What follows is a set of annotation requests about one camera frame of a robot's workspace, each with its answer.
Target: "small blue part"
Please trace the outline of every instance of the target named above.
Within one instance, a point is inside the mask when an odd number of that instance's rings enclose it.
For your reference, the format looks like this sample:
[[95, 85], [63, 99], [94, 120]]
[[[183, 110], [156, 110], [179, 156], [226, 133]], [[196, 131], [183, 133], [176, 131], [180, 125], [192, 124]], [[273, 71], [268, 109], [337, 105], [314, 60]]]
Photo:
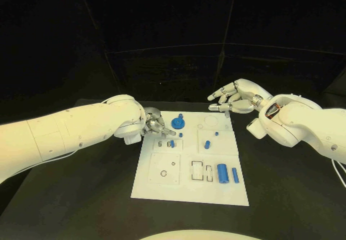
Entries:
[[174, 129], [182, 129], [183, 127], [186, 126], [186, 122], [183, 120], [183, 115], [182, 117], [176, 117], [173, 120], [172, 120], [172, 127]]
[[218, 164], [218, 182], [221, 184], [229, 183], [229, 174], [228, 174], [228, 168], [226, 164]]
[[239, 183], [239, 179], [238, 179], [238, 173], [236, 173], [236, 168], [232, 168], [232, 177], [234, 177], [234, 182], [238, 184]]
[[209, 149], [209, 147], [211, 147], [211, 141], [206, 141], [203, 148], [205, 148], [205, 149]]

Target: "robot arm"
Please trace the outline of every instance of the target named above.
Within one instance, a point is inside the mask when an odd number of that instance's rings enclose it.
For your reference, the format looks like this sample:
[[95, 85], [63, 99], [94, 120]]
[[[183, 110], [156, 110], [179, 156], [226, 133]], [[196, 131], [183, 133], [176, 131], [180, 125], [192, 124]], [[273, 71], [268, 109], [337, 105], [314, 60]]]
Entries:
[[0, 183], [20, 170], [102, 142], [113, 135], [125, 144], [146, 133], [176, 135], [160, 111], [143, 108], [128, 95], [0, 126]]
[[219, 105], [209, 106], [212, 111], [235, 113], [258, 111], [258, 118], [247, 126], [258, 139], [268, 134], [287, 147], [304, 141], [323, 156], [346, 164], [345, 109], [322, 109], [313, 101], [293, 94], [273, 97], [245, 79], [222, 87], [208, 100], [215, 97], [219, 97]]

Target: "rectangular slot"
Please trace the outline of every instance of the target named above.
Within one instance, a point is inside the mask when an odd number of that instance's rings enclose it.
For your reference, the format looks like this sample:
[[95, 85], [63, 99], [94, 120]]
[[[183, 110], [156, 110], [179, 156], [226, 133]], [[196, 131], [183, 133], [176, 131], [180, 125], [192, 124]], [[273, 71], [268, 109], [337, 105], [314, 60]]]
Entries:
[[192, 180], [203, 181], [203, 163], [202, 161], [192, 161]]
[[208, 165], [205, 167], [205, 170], [206, 170], [206, 181], [212, 182], [213, 181], [213, 169], [212, 169], [212, 166]]

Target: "circular hole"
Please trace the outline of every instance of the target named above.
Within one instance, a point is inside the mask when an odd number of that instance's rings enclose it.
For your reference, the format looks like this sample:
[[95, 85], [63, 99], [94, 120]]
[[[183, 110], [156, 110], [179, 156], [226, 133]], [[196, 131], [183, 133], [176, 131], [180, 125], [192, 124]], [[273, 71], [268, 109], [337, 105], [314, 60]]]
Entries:
[[335, 151], [336, 149], [337, 149], [337, 145], [333, 145], [333, 146], [330, 147], [330, 150]]

